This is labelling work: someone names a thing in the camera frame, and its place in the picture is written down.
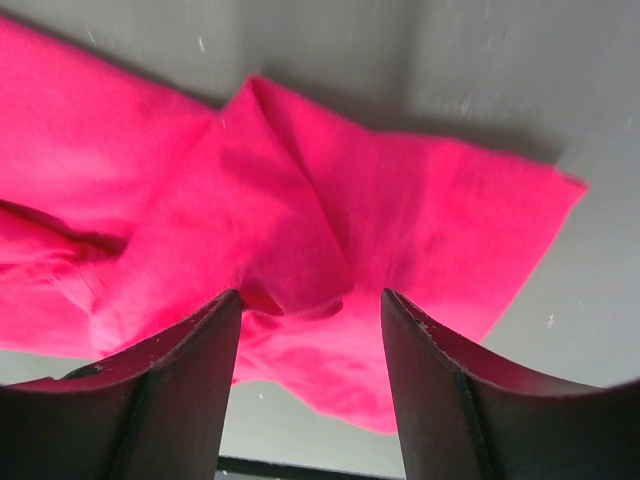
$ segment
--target gray background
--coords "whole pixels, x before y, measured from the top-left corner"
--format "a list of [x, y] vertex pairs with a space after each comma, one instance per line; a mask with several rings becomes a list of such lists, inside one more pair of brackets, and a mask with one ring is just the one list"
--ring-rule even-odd
[[[591, 192], [485, 345], [594, 385], [640, 374], [637, 0], [0, 0], [220, 105], [263, 72], [375, 128], [456, 135], [557, 164]], [[3, 353], [0, 381], [73, 362]], [[222, 453], [402, 475], [395, 437], [234, 388]]]

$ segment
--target pink cloth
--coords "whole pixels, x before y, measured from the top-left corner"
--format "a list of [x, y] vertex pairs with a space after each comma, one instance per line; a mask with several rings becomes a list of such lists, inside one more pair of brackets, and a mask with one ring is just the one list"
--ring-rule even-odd
[[260, 78], [222, 112], [0, 18], [0, 348], [99, 358], [228, 288], [235, 381], [393, 432], [384, 287], [479, 341], [583, 184]]

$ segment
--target gray surface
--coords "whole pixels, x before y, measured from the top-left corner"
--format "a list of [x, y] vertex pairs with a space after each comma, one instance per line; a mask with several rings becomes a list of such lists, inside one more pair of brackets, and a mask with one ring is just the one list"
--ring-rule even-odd
[[[370, 126], [475, 139], [586, 179], [591, 193], [485, 344], [586, 383], [640, 375], [637, 0], [0, 6], [212, 101], [263, 71]], [[316, 417], [263, 385], [234, 390], [223, 451], [362, 472], [402, 470], [394, 440]]]

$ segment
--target crumpled cloth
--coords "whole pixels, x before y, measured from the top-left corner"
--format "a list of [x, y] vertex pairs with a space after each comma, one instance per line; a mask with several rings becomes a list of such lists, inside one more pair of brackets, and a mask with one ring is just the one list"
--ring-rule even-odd
[[479, 341], [586, 191], [260, 77], [217, 112], [1, 18], [0, 64], [0, 348], [101, 358], [237, 288], [234, 381], [377, 432], [382, 289]]

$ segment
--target pink fabric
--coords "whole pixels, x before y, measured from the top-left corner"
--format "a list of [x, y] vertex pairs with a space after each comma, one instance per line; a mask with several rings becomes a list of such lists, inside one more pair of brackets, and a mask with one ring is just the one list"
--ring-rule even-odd
[[235, 381], [395, 430], [379, 295], [478, 341], [585, 186], [260, 78], [222, 112], [0, 19], [0, 348], [119, 351], [227, 288]]

